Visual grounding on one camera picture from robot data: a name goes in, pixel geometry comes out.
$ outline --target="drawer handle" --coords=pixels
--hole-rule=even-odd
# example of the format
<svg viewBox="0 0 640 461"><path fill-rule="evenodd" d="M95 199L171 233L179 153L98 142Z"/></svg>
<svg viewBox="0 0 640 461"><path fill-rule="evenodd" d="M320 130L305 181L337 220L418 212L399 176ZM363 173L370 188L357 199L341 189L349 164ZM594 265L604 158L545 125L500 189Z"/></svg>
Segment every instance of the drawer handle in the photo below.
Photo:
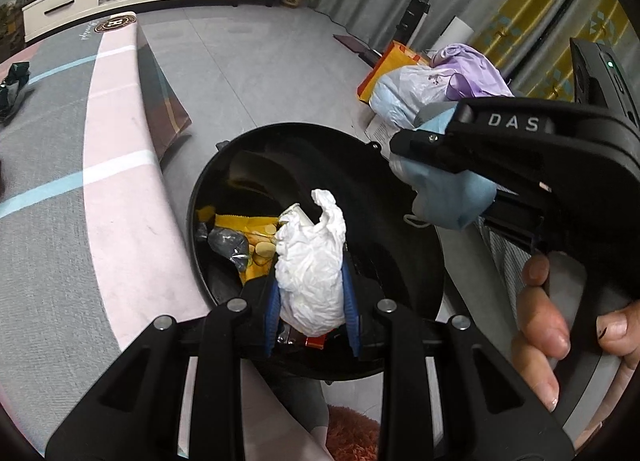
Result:
<svg viewBox="0 0 640 461"><path fill-rule="evenodd" d="M49 10L45 11L45 12L44 12L44 14L45 14L45 15L51 14L51 13L53 13L54 11L57 11L57 10L59 10L59 9L62 9L62 8L66 8L66 7L68 7L68 6L71 6L74 2L75 2L75 0L70 0L69 2L65 2L64 4L60 4L59 6L56 6L55 8L51 8L51 9L49 9Z"/></svg>

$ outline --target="face mask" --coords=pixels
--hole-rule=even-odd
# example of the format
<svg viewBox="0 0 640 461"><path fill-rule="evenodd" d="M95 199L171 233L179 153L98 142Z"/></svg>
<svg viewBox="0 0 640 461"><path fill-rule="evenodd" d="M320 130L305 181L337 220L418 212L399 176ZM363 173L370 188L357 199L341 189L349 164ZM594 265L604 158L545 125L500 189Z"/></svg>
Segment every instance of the face mask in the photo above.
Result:
<svg viewBox="0 0 640 461"><path fill-rule="evenodd" d="M418 130L444 134L454 111L446 110ZM463 230L494 202L495 183L468 170L452 174L394 154L389 165L398 179L417 193L412 225L417 218L448 230Z"/></svg>

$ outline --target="purple plastic bag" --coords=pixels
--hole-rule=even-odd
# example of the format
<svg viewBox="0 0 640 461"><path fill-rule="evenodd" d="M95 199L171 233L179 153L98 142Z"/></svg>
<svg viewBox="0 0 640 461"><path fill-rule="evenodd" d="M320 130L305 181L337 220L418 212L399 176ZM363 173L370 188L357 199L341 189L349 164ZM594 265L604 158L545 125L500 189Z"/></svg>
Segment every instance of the purple plastic bag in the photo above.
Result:
<svg viewBox="0 0 640 461"><path fill-rule="evenodd" d="M482 96L513 96L500 72L489 59L465 44L452 44L431 59L433 68L453 69L447 98L454 102Z"/></svg>

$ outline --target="black trash can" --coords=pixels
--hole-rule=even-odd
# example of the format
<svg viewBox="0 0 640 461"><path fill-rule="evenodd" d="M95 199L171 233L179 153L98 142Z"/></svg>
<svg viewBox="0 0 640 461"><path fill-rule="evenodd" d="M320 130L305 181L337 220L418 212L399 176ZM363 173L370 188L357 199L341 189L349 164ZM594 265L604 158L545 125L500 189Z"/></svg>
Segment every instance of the black trash can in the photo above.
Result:
<svg viewBox="0 0 640 461"><path fill-rule="evenodd" d="M318 221L321 209L311 199L317 188L331 191L344 214L357 274L377 281L386 297L434 319L442 302L444 258L433 227L418 229L403 220L412 212L415 193L394 176L378 144L306 123L274 124L239 136L209 161L196 182L188 208L188 247L211 303L238 296L242 285L230 261L196 241L196 210L212 205L219 214L277 217L300 203ZM273 361L322 380L382 370L378 362L362 365L353 359L346 341L344 351L310 349Z"/></svg>

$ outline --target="white plastic bag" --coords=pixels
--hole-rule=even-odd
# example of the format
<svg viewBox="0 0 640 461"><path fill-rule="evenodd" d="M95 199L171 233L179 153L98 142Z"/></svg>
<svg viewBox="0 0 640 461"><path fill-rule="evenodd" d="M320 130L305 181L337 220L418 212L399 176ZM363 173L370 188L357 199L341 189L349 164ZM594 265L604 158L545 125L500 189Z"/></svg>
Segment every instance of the white plastic bag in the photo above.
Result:
<svg viewBox="0 0 640 461"><path fill-rule="evenodd" d="M344 324L342 247L346 225L328 190L313 190L322 208L320 222L308 225L298 210L280 216L276 233L276 280L280 318L309 337L322 336Z"/></svg>
<svg viewBox="0 0 640 461"><path fill-rule="evenodd" d="M418 111L425 105L447 100L453 69L424 65L398 68L378 80L369 100L373 111L398 128L414 128Z"/></svg>

